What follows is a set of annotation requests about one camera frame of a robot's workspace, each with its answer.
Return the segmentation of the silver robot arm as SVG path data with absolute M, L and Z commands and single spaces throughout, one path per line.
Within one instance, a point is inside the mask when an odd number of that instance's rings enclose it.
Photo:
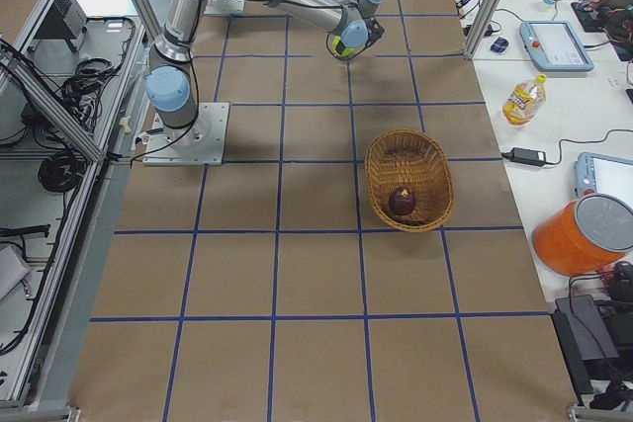
M 280 130 L 284 110 L 298 117 L 342 116 L 344 106 L 379 107 L 387 87 L 371 66 L 382 58 L 340 60 L 319 72 L 324 59 L 294 49 L 295 31 L 311 26 L 335 44 L 361 50 L 377 38 L 379 0 L 172 0 L 149 54 L 151 92 L 186 100 L 177 110 L 154 106 L 176 131 L 198 126 L 194 96 L 225 94 L 234 109 L 229 130 Z

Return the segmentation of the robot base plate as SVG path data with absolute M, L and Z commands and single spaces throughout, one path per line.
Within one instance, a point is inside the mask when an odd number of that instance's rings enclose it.
M 148 166 L 220 166 L 224 160 L 229 103 L 201 103 L 191 129 L 165 128 L 159 114 L 152 126 L 160 133 L 146 142 L 142 162 Z

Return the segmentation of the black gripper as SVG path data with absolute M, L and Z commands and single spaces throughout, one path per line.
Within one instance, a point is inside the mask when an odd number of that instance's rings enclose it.
M 358 50 L 358 53 L 364 52 L 366 49 L 372 47 L 377 41 L 379 41 L 385 33 L 384 27 L 378 22 L 375 17 L 365 19 L 364 24 L 367 30 L 367 40 L 364 45 Z

